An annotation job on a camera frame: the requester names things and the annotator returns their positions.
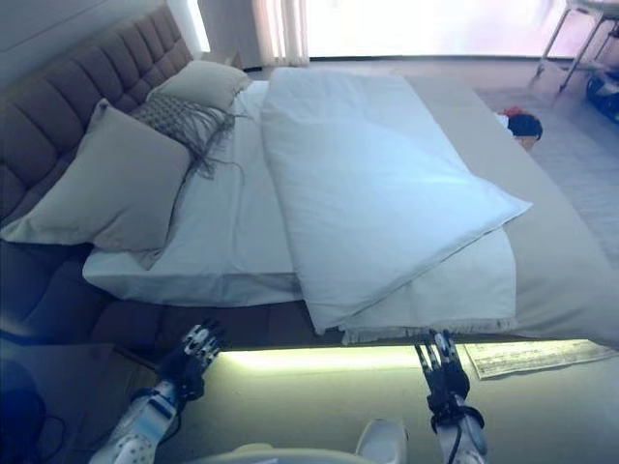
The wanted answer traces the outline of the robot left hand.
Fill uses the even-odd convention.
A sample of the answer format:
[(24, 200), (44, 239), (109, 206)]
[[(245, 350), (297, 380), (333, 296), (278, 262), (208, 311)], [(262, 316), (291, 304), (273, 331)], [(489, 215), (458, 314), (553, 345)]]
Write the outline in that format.
[(204, 394), (204, 373), (221, 348), (225, 330), (219, 321), (204, 320), (195, 325), (163, 359), (160, 376), (175, 388), (179, 402), (199, 399)]

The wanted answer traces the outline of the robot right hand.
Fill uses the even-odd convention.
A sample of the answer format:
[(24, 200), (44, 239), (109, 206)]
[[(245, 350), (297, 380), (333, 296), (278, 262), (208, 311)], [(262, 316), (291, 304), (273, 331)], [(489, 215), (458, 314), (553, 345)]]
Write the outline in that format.
[(424, 344), (414, 346), (427, 382), (427, 405), (438, 421), (459, 418), (470, 381), (448, 331), (430, 329)]

